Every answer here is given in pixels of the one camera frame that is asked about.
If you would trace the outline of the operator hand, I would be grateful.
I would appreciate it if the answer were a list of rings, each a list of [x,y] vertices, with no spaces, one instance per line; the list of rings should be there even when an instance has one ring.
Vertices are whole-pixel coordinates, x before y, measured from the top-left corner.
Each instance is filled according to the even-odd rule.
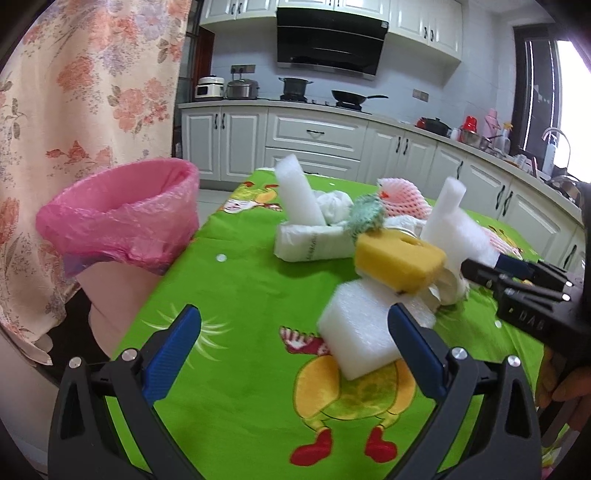
[[[552,364],[553,357],[553,350],[545,346],[536,384],[536,405],[546,408],[551,401],[578,400],[568,425],[571,429],[581,432],[590,419],[591,413],[590,368],[575,370],[565,380],[559,381],[556,368]]]

